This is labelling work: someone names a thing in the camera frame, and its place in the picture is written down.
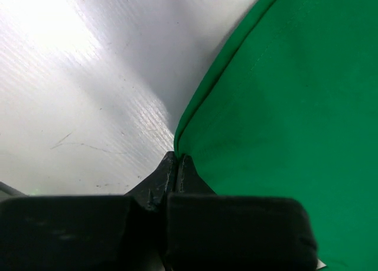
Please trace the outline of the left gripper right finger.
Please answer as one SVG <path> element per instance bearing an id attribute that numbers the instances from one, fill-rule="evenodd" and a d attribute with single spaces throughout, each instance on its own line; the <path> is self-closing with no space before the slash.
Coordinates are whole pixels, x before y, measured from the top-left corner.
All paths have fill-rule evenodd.
<path id="1" fill-rule="evenodd" d="M 167 265 L 172 270 L 315 270 L 317 242 L 296 200 L 217 195 L 190 156 L 167 196 Z"/>

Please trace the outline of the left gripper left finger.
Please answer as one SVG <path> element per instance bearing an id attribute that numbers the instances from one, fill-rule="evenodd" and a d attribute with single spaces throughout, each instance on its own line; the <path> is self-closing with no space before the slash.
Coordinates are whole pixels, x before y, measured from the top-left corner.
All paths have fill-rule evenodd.
<path id="1" fill-rule="evenodd" d="M 177 159 L 122 195 L 1 198 L 2 270 L 164 270 L 162 205 Z"/>

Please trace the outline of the green t-shirt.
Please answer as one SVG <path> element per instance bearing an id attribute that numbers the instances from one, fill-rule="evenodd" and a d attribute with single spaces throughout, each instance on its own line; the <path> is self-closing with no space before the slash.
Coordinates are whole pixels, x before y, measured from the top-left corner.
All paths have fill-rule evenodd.
<path id="1" fill-rule="evenodd" d="M 174 148 L 219 194 L 301 202 L 329 270 L 376 270 L 377 0 L 258 0 Z"/>

